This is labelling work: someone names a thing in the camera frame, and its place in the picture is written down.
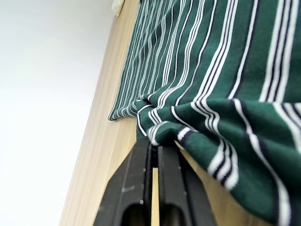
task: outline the light wood panel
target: light wood panel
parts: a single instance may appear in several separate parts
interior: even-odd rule
[[[138,0],[126,0],[120,17],[113,22],[86,131],[62,212],[61,226],[93,225],[108,180],[135,143],[135,118],[108,121],[107,117],[118,89],[137,6]],[[218,225],[268,225],[247,213],[186,152],[184,154],[204,182]],[[154,188],[154,195],[158,195],[158,184]],[[158,206],[158,199],[153,201],[154,206]],[[158,212],[155,213],[152,216],[153,226],[158,225]]]

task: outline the knit fabric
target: knit fabric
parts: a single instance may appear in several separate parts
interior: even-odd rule
[[[299,0],[142,0],[109,120],[178,141],[247,210],[301,225]]]

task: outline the small white object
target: small white object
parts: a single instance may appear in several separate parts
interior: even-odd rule
[[[114,0],[112,4],[112,10],[117,17],[119,17],[120,12],[123,7],[124,0]]]

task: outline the green striped fabric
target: green striped fabric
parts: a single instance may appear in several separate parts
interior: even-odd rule
[[[142,0],[109,120],[178,141],[247,210],[301,225],[299,0]]]

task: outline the white stripe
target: white stripe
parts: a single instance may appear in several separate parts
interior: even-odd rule
[[[136,17],[135,17],[135,21],[137,21],[137,17],[138,17],[139,12],[140,12],[140,9],[137,10]],[[141,20],[139,21],[139,24],[138,24],[136,30],[139,29],[140,24],[141,24]],[[133,32],[133,33],[132,33],[131,40],[132,40],[132,39],[134,40],[133,45],[134,45],[134,43],[135,43],[135,40],[136,40],[136,39],[135,39],[135,36],[136,36],[137,33],[138,33],[138,32],[135,32],[135,33]],[[123,63],[123,68],[125,68],[127,58],[129,57],[129,56],[128,56],[128,50],[129,50],[129,47],[130,47],[130,45],[128,45],[128,47],[127,47],[127,54],[126,54],[126,59],[125,59],[125,61],[124,61],[124,63]],[[121,86],[121,82],[120,82],[119,85],[118,85],[117,95],[118,95],[118,93],[119,93],[120,86]],[[112,114],[112,112],[113,112],[113,110],[114,110],[114,108],[115,108],[115,106],[116,106],[116,103],[117,103],[117,98],[115,99],[114,105],[113,105],[113,107],[112,107],[111,112],[110,112],[109,115]]]
[[[266,160],[266,158],[262,154],[258,137],[253,133],[251,125],[250,125],[249,121],[247,120],[247,118],[245,117],[245,115],[242,111],[240,101],[237,99],[233,99],[233,101],[234,101],[236,111],[238,112],[238,114],[240,115],[240,117],[242,118],[242,120],[244,121],[244,123],[246,125],[246,131],[250,137],[250,142],[251,142],[252,148],[254,149],[255,153],[260,158],[262,163],[265,165],[265,167],[270,171],[272,177],[274,178],[274,180],[277,184],[278,197],[279,197],[278,225],[279,226],[288,226],[290,224],[290,219],[291,219],[291,206],[290,206],[290,202],[289,202],[289,196],[288,196],[287,189],[286,189],[285,185],[283,184],[282,180],[280,179],[280,177],[277,175],[277,173],[274,171],[274,169],[271,167],[269,162]]]
[[[193,128],[191,125],[189,125],[188,123],[186,123],[185,121],[183,121],[182,119],[180,119],[180,117],[176,114],[175,110],[174,110],[174,106],[171,106],[171,112],[174,115],[174,117],[181,122],[182,124],[188,126],[192,131],[197,131],[195,128]]]
[[[163,12],[165,11],[166,3],[167,3],[167,1],[165,1],[165,5],[164,5]],[[161,3],[160,3],[159,13],[158,13],[158,15],[157,15],[155,27],[158,26],[159,18],[160,18],[160,15],[161,15],[162,4],[163,4],[163,1],[161,1]],[[159,48],[160,48],[160,44],[161,44],[162,38],[163,38],[163,36],[164,36],[162,30],[161,30],[161,32],[162,32],[162,34],[161,34],[161,38],[160,38],[160,41],[159,41]],[[154,49],[156,49],[156,46],[157,46],[157,43],[158,43],[157,29],[155,29],[155,38],[156,38],[156,41],[155,41]],[[157,60],[158,60],[157,58],[158,58],[158,52],[159,52],[159,51],[160,51],[160,49],[157,49],[156,54],[155,54],[155,51],[152,52],[152,56],[151,56],[151,60],[150,60],[150,66],[149,66],[149,69],[148,69],[148,75],[147,75],[147,81],[146,81],[146,84],[148,83],[148,79],[149,79],[149,77],[150,77],[151,66],[152,66],[152,63],[154,62],[154,55],[155,55],[155,64],[154,64],[154,68],[153,68],[153,70],[152,70],[152,76],[151,76],[151,79],[150,79],[150,84],[148,85],[148,86],[149,86],[149,88],[148,88],[148,93],[150,93],[150,91],[151,91],[150,88],[152,87],[152,83],[153,83],[153,80],[154,80],[154,71],[156,70],[156,63],[157,63]]]
[[[147,41],[149,41],[149,39],[150,39],[150,37],[147,39],[147,37],[148,37],[148,34],[149,34],[149,32],[150,32],[150,27],[151,27],[151,25],[152,25],[152,23],[153,23],[153,16],[154,16],[154,10],[155,10],[155,4],[156,4],[156,0],[153,0],[153,7],[152,7],[152,10],[151,10],[151,13],[150,13],[150,18],[148,19],[148,21],[149,21],[149,23],[148,23],[148,26],[147,26],[147,28],[146,28],[146,30],[145,30],[145,38],[146,38],[146,41],[141,45],[141,47],[142,47],[142,49],[143,49],[143,52],[145,53],[145,44],[146,44],[146,42]],[[138,58],[139,58],[139,64],[138,64],[138,70],[133,70],[133,67],[132,67],[132,70],[131,70],[131,75],[133,75],[133,72],[135,71],[135,74],[138,74],[138,75],[140,75],[141,76],[141,73],[140,73],[140,70],[141,70],[141,65],[143,65],[144,64],[144,60],[145,60],[145,57],[143,58],[143,63],[141,64],[141,54],[142,54],[142,49],[140,49],[139,48],[139,56],[138,56]],[[125,85],[125,87],[127,87],[128,89],[127,89],[127,91],[126,91],[126,95],[125,95],[125,101],[123,102],[123,106],[121,107],[121,108],[123,108],[122,109],[122,111],[125,111],[126,109],[124,109],[124,107],[126,106],[126,104],[127,103],[129,103],[129,102],[131,102],[131,101],[134,101],[134,99],[135,99],[135,96],[133,96],[133,94],[135,93],[135,92],[130,92],[130,93],[128,93],[129,92],[129,90],[135,90],[135,89],[129,89],[129,88],[131,88],[131,87],[133,87],[133,88],[135,88],[136,87],[136,84],[137,84],[137,82],[139,82],[138,81],[138,78],[140,78],[140,76],[135,76],[135,81],[134,81],[134,84],[132,84],[132,82],[133,82],[133,79],[130,79],[129,80],[129,84],[128,85]]]
[[[144,17],[143,17],[143,19],[141,18],[140,19],[140,21],[139,21],[139,23],[141,23],[142,24],[142,26],[141,26],[141,24],[139,24],[139,29],[137,29],[137,34],[138,34],[138,37],[135,37],[135,39],[133,39],[134,40],[134,44],[133,44],[133,50],[134,49],[136,49],[136,51],[131,51],[131,54],[130,54],[130,58],[129,58],[129,61],[128,61],[128,63],[129,63],[129,65],[128,65],[128,67],[127,67],[127,70],[125,71],[125,73],[124,73],[124,70],[125,70],[125,68],[124,68],[124,70],[123,70],[123,72],[122,72],[122,74],[124,74],[125,75],[125,79],[124,79],[124,82],[123,82],[123,87],[122,87],[122,90],[121,90],[121,96],[120,96],[120,98],[119,98],[119,103],[118,103],[118,105],[117,105],[117,109],[120,109],[120,105],[122,104],[122,103],[124,103],[124,100],[123,100],[123,95],[124,95],[124,89],[125,89],[125,87],[127,87],[127,85],[126,85],[126,83],[127,83],[127,80],[128,80],[128,78],[131,78],[131,74],[132,74],[132,72],[131,73],[129,73],[129,70],[130,70],[130,68],[131,68],[131,66],[130,65],[133,65],[133,59],[135,59],[135,57],[136,57],[136,55],[137,55],[137,53],[138,53],[138,49],[139,49],[139,45],[140,45],[140,42],[141,42],[141,40],[142,40],[142,34],[143,34],[143,30],[144,30],[144,26],[145,26],[145,23],[146,23],[146,16],[147,16],[147,14],[148,14],[148,2],[147,1],[145,1],[146,3],[144,4],[144,6],[143,6],[143,11],[142,11],[142,13],[144,12]]]
[[[288,113],[288,116],[294,121],[295,124],[297,124],[301,128],[301,119],[295,113],[295,111],[292,107],[292,104],[285,103],[284,108],[286,109],[286,112]]]
[[[284,15],[283,15],[283,21],[282,21],[282,26],[280,30],[280,37],[279,37],[279,45],[276,53],[276,60],[275,60],[275,65],[274,65],[274,78],[272,81],[271,89],[269,92],[268,96],[268,102],[273,102],[274,97],[277,93],[277,84],[279,82],[279,77],[280,77],[280,64],[281,64],[281,55],[284,50],[284,41],[285,41],[285,36],[286,36],[286,26],[288,22],[288,17],[289,17],[289,10],[290,10],[290,0],[285,1],[285,8],[284,8]]]
[[[241,58],[241,62],[240,62],[239,69],[238,69],[238,72],[237,72],[237,77],[236,77],[235,84],[233,86],[232,91],[229,94],[228,99],[232,99],[234,97],[234,95],[235,95],[235,93],[238,89],[238,86],[240,84],[240,81],[241,81],[241,74],[242,74],[242,71],[243,71],[243,68],[244,68],[244,65],[245,65],[246,56],[248,54],[250,43],[251,43],[252,32],[253,32],[253,27],[254,27],[254,22],[255,22],[255,17],[256,17],[257,5],[258,5],[258,0],[254,0],[251,20],[250,20],[250,25],[249,25],[249,32],[248,32],[248,36],[247,36],[247,39],[246,39],[245,50],[244,50],[243,56]]]
[[[173,27],[173,22],[174,22],[173,8],[174,8],[174,4],[173,4],[173,7],[172,7],[172,9],[171,9],[171,25],[170,25],[170,28],[169,28],[167,43],[169,42],[170,32],[171,32],[171,28]],[[151,93],[151,94],[149,95],[149,98],[150,98],[152,95],[154,95],[154,93],[155,93],[155,88],[156,88],[156,84],[157,84],[157,80],[158,80],[158,75],[160,74],[160,66],[161,66],[161,63],[162,63],[162,60],[163,60],[163,56],[165,55],[166,48],[167,48],[167,45],[165,45],[165,47],[164,47],[164,51],[163,51],[163,54],[162,54],[162,56],[161,56],[160,63],[159,63],[159,67],[158,67],[158,73],[157,73],[157,77],[156,77],[156,80],[155,80],[154,90],[153,90],[153,93]]]
[[[188,38],[188,44],[186,45],[185,47],[185,60],[184,60],[184,70],[183,70],[183,73],[181,75],[181,78],[180,78],[180,81],[179,83],[177,84],[176,87],[170,89],[170,87],[172,86],[173,82],[175,81],[175,76],[174,76],[174,79],[172,81],[172,83],[168,86],[168,88],[162,92],[162,94],[159,96],[158,98],[158,102],[159,102],[159,105],[158,107],[156,107],[155,109],[153,109],[152,111],[157,111],[157,109],[160,109],[164,106],[165,104],[165,101],[167,99],[167,97],[173,92],[175,91],[177,88],[179,88],[179,84],[182,86],[182,83],[184,83],[184,80],[183,78],[186,79],[187,77],[187,74],[188,74],[188,68],[189,68],[189,57],[190,57],[190,52],[191,52],[191,49],[192,49],[192,44],[196,38],[196,35],[197,35],[197,30],[199,28],[199,25],[202,21],[202,17],[203,17],[203,8],[204,8],[204,2],[205,1],[200,1],[199,2],[199,5],[198,5],[198,11],[197,11],[197,16],[196,16],[196,19],[194,21],[194,24],[192,26],[192,29],[190,30],[190,35],[189,35],[189,38]],[[179,40],[179,43],[178,43],[178,47],[177,47],[177,52],[176,52],[176,56],[178,55],[178,51],[179,51],[179,46],[180,46],[180,42],[181,42],[181,38],[182,38],[182,33],[184,31],[184,28],[185,28],[185,25],[186,25],[186,22],[188,20],[188,17],[190,15],[190,11],[191,11],[191,8],[192,8],[192,1],[190,2],[190,9],[189,9],[189,12],[185,18],[185,22],[184,22],[184,26],[181,30],[181,33],[180,33],[180,40]],[[176,62],[175,62],[175,71],[176,71],[176,68],[177,68],[177,58],[176,58]],[[175,111],[173,112],[173,115],[176,116],[176,118],[179,118]]]
[[[164,124],[166,124],[166,123],[167,123],[167,121],[163,121],[163,122],[161,122],[160,124],[154,126],[155,128],[154,128],[154,131],[153,131],[153,133],[152,133],[152,136],[149,137],[149,138],[150,138],[150,142],[151,142],[152,145],[155,145],[155,146],[158,146],[158,145],[159,145],[159,143],[156,141],[156,134],[157,134],[158,129],[159,129],[162,125],[164,125]]]
[[[188,133],[189,131],[191,131],[188,127],[185,127],[184,129],[182,129],[179,133],[178,133],[178,140],[182,141],[183,137],[186,135],[186,133]]]
[[[142,126],[140,124],[139,114],[137,114],[137,121],[138,121],[138,127],[139,127],[140,131],[143,133],[144,136],[146,136],[146,132],[144,131],[144,129],[142,129]]]
[[[290,23],[288,26],[286,45],[285,45],[283,61],[282,61],[282,75],[281,75],[281,80],[276,95],[276,101],[279,103],[283,101],[286,84],[289,76],[291,52],[292,52],[293,38],[294,38],[295,28],[296,28],[298,8],[299,8],[299,0],[292,0],[292,12],[291,12]]]
[[[204,44],[203,44],[203,47],[202,49],[200,50],[200,53],[198,55],[198,64],[194,70],[194,73],[193,73],[193,76],[192,76],[192,79],[191,79],[191,82],[189,84],[189,86],[186,88],[186,90],[178,97],[176,103],[175,103],[175,106],[178,106],[181,98],[185,95],[185,93],[190,89],[190,87],[192,86],[193,84],[193,81],[194,81],[194,78],[195,78],[195,75],[196,75],[196,72],[197,72],[197,69],[198,69],[198,66],[200,64],[200,61],[201,61],[201,56],[203,54],[203,51],[206,47],[206,44],[208,42],[208,39],[209,39],[209,36],[210,36],[210,32],[211,32],[211,27],[212,27],[212,22],[213,22],[213,17],[214,17],[214,13],[215,13],[215,7],[216,7],[216,0],[214,0],[214,5],[213,5],[213,8],[212,8],[212,12],[211,12],[211,17],[210,17],[210,23],[209,23],[209,28],[208,28],[208,32],[207,32],[207,35],[206,35],[206,38],[205,38],[205,41],[204,41]]]
[[[194,43],[194,41],[195,41],[195,39],[197,37],[197,31],[198,31],[198,29],[200,27],[200,24],[202,22],[202,19],[203,19],[204,4],[205,4],[205,1],[202,1],[202,2],[200,1],[199,2],[196,20],[194,21],[192,29],[190,30],[190,33],[189,33],[189,38],[188,38],[188,41],[187,41],[187,45],[185,46],[185,52],[184,52],[184,69],[183,69],[181,78],[180,78],[178,84],[175,87],[171,88],[172,84],[175,81],[175,76],[174,76],[174,79],[173,79],[172,83],[161,94],[160,97],[162,97],[162,101],[161,101],[160,106],[158,108],[162,108],[165,105],[165,102],[166,102],[167,98],[174,91],[176,91],[177,89],[181,88],[184,85],[184,83],[185,83],[185,81],[186,81],[186,79],[188,77],[189,66],[190,66],[190,53],[191,53],[191,50],[192,50],[192,45],[193,45],[193,43]]]
[[[145,108],[149,107],[149,106],[152,106],[152,105],[145,105],[145,106],[143,106],[143,107],[138,111],[138,114],[139,114],[141,111],[143,111]]]
[[[167,52],[167,58],[166,58],[165,65],[164,65],[164,70],[163,70],[163,77],[162,77],[162,85],[161,86],[166,85],[166,83],[168,81],[170,65],[171,65],[171,62],[172,62],[172,55],[173,55],[173,52],[174,52],[175,37],[176,37],[176,33],[178,31],[178,27],[179,27],[179,23],[180,23],[182,14],[183,14],[183,8],[184,8],[185,3],[186,3],[186,0],[181,0],[180,13],[179,13],[177,22],[175,24],[175,28],[174,28],[173,35],[172,35],[172,38],[171,38],[171,42],[169,44],[169,48],[168,48],[168,52]]]
[[[268,91],[269,91],[269,84],[271,83],[271,79],[272,79],[273,60],[274,60],[274,56],[276,54],[276,46],[277,46],[277,40],[278,40],[278,33],[280,30],[283,4],[284,4],[284,0],[278,1],[276,18],[275,18],[275,23],[274,23],[274,28],[273,28],[273,35],[272,35],[272,40],[271,40],[271,44],[269,47],[269,56],[268,56],[268,61],[267,61],[266,76],[265,76],[264,84],[263,84],[261,94],[259,97],[259,101],[261,101],[261,102],[265,101],[267,98]]]
[[[170,10],[171,3],[172,3],[172,1],[170,1],[169,4],[168,4],[168,10]],[[163,17],[163,19],[162,19],[162,22],[161,22],[161,26],[163,25],[164,31],[165,31],[165,24],[166,24],[166,15],[164,15],[164,17]],[[173,10],[171,10],[171,25],[170,25],[170,28],[169,28],[169,33],[168,33],[167,41],[169,41],[169,37],[170,37],[170,32],[171,32],[172,24],[173,24]],[[160,71],[160,65],[161,65],[161,62],[162,62],[162,59],[163,59],[163,55],[161,56],[161,60],[160,60],[160,64],[159,64],[159,71]],[[155,120],[152,118],[152,116],[151,116],[150,114],[149,114],[149,118],[152,120],[152,122],[155,121]]]
[[[171,43],[170,43],[169,48],[168,48],[167,60],[166,60],[166,62],[165,62],[165,66],[164,66],[164,70],[163,70],[162,86],[164,85],[165,80],[166,80],[166,81],[168,80],[168,74],[169,74],[170,65],[171,65],[171,62],[172,62],[172,55],[173,55],[173,51],[174,51],[174,43],[175,43],[176,32],[177,32],[177,29],[178,29],[178,26],[179,26],[179,22],[180,22],[180,20],[181,20],[181,16],[182,16],[182,13],[183,13],[183,9],[184,9],[185,2],[186,2],[186,1],[181,1],[181,5],[180,5],[180,13],[179,13],[179,16],[178,16],[178,19],[177,19],[177,23],[176,23],[176,25],[175,25],[175,29],[174,29],[174,31],[173,31]],[[188,19],[189,14],[190,14],[191,6],[192,6],[192,2],[190,3],[190,9],[189,9],[189,12],[188,12],[188,14],[187,14],[187,16],[186,16],[184,26],[183,26],[183,28],[182,28],[182,30],[181,30],[180,40],[179,40],[179,43],[178,43],[177,51],[178,51],[178,49],[179,49],[179,45],[180,45],[180,41],[181,41],[181,37],[182,37],[183,30],[184,30],[184,28],[185,28],[185,24],[186,24],[186,22],[187,22],[187,19]],[[159,109],[159,107],[161,106],[160,103],[161,103],[162,96],[164,96],[165,93],[166,93],[166,91],[162,92],[162,94],[159,96],[159,98],[158,98],[158,103],[159,103],[159,105],[158,105],[158,107],[156,107],[156,108],[153,109],[152,111],[156,111],[157,109]]]
[[[159,47],[157,49],[156,56],[155,56],[154,69],[152,71],[150,86],[149,86],[149,89],[148,89],[148,92],[147,92],[148,94],[151,92],[151,89],[152,89],[152,85],[153,85],[154,78],[155,78],[155,71],[157,69],[158,56],[159,56],[159,53],[160,53],[160,51],[162,49],[162,46],[163,46],[163,40],[164,40],[164,37],[165,37],[165,25],[166,25],[166,15],[163,16],[162,22],[161,22],[161,37],[160,37]]]
[[[149,116],[150,120],[152,121],[152,123],[154,123],[154,125],[157,125],[159,122],[157,122],[156,117],[152,117],[151,114],[152,114],[152,111],[149,111],[148,116]]]
[[[157,11],[157,17],[156,17],[156,22],[155,22],[155,26],[157,26],[157,20],[158,20],[158,16],[160,15],[161,13],[161,7],[162,7],[162,3],[163,1],[161,1],[160,5],[159,5],[159,8],[160,10]],[[143,72],[143,77],[142,77],[142,80],[140,81],[140,84],[139,84],[139,92],[138,92],[138,95],[140,96],[142,93],[142,87],[143,87],[143,84],[144,84],[144,81],[145,81],[145,78],[146,78],[146,74],[147,74],[147,69],[148,69],[148,64],[149,64],[149,61],[150,61],[150,56],[151,56],[151,50],[152,50],[152,41],[151,41],[151,37],[152,37],[152,32],[150,33],[150,36],[148,38],[148,54],[147,54],[147,58],[146,58],[146,63],[145,63],[145,66],[144,66],[144,72]]]
[[[158,23],[158,18],[159,18],[159,15],[160,15],[160,13],[161,13],[161,9],[162,9],[162,1],[161,1],[161,3],[159,4],[159,9],[157,10],[157,8],[156,8],[156,10],[155,11],[157,11],[157,17],[156,17],[156,22],[155,22],[155,26],[152,26],[153,25],[153,22],[151,23],[151,28],[152,27],[156,27],[157,26],[157,23]],[[150,59],[150,56],[151,56],[151,50],[152,50],[152,42],[151,42],[151,33],[150,33],[150,36],[149,36],[149,38],[148,38],[148,55],[147,55],[147,60],[146,60],[146,63],[145,63],[145,68],[144,68],[144,72],[143,72],[143,78],[142,78],[142,80],[140,80],[140,81],[138,81],[139,82],[139,86],[140,86],[140,88],[139,88],[139,90],[137,89],[136,91],[134,91],[134,92],[132,92],[131,94],[130,94],[130,98],[129,97],[127,97],[127,99],[128,100],[130,100],[130,101],[132,101],[132,106],[133,106],[133,108],[135,108],[135,99],[137,99],[137,95],[139,96],[139,98],[141,98],[141,94],[144,94],[144,91],[145,91],[145,88],[146,88],[146,85],[144,86],[144,81],[145,81],[145,77],[147,77],[147,80],[146,80],[146,84],[147,84],[147,82],[148,82],[148,79],[149,79],[149,74],[150,74],[150,70],[148,70],[148,68],[149,68],[149,66],[148,66],[148,64],[149,64],[149,59]],[[126,111],[127,111],[127,113],[128,114],[130,114],[130,108],[129,107],[127,107],[126,108]]]
[[[214,168],[214,166],[218,166],[222,162],[223,146],[224,146],[222,139],[224,140],[224,142],[226,144],[226,150],[225,150],[226,151],[226,153],[225,153],[226,154],[225,155],[225,157],[226,157],[225,163],[226,164],[224,164],[221,167],[220,171],[218,172],[218,179],[220,180],[220,179],[224,178],[224,176],[229,171],[231,164],[232,164],[231,174],[225,182],[225,187],[229,190],[232,189],[238,182],[237,154],[236,154],[235,148],[218,131],[217,124],[218,124],[218,121],[220,118],[219,114],[209,108],[209,106],[206,103],[206,99],[211,94],[211,92],[213,91],[213,88],[215,87],[215,84],[220,75],[224,61],[227,57],[227,54],[228,54],[228,51],[230,48],[235,13],[236,13],[236,9],[237,9],[237,3],[238,3],[237,1],[234,1],[234,2],[228,1],[219,47],[217,48],[217,50],[214,54],[214,57],[209,65],[209,68],[206,72],[206,75],[205,75],[203,82],[201,84],[201,87],[199,89],[198,95],[194,98],[193,102],[191,103],[191,107],[194,110],[196,110],[197,112],[201,113],[202,115],[204,115],[206,117],[205,126],[209,130],[211,130],[215,134],[217,134],[220,139],[220,145],[218,148],[218,152],[215,155],[215,157],[212,159],[212,161],[208,167],[209,172],[214,172],[217,169],[217,167]],[[231,13],[232,17],[231,17],[231,15],[229,15],[229,17],[228,17],[229,10],[232,11],[232,13]],[[228,37],[227,42],[224,41],[224,36]],[[232,158],[231,159],[229,158],[229,151],[230,151],[229,148],[231,148],[231,150],[232,150]]]
[[[287,116],[281,104],[274,102],[273,106],[275,111],[279,114],[279,116],[286,122],[287,126],[289,127],[293,136],[293,140],[295,142],[296,149],[301,154],[301,131],[295,125],[295,123]]]

